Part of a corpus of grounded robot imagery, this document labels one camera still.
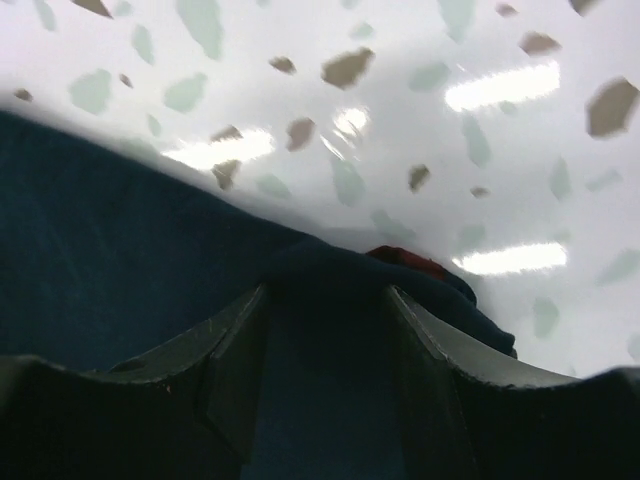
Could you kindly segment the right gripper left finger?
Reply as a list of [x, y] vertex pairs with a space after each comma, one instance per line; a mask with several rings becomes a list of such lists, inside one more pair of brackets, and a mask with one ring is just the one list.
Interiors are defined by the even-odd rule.
[[109, 371], [1, 360], [5, 479], [236, 479], [251, 457], [265, 287]]

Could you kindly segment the navy basketball tank top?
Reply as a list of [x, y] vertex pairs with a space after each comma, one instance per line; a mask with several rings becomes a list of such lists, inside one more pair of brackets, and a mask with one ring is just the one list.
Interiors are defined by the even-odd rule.
[[403, 479], [382, 297], [396, 286], [505, 354], [460, 278], [254, 217], [74, 135], [1, 116], [1, 360], [109, 371], [265, 287], [250, 460], [236, 479]]

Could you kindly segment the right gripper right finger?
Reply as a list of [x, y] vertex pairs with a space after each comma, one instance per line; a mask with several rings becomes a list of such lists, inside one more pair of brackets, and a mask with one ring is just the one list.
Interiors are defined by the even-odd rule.
[[385, 293], [412, 479], [635, 479], [639, 371], [585, 379], [504, 355]]

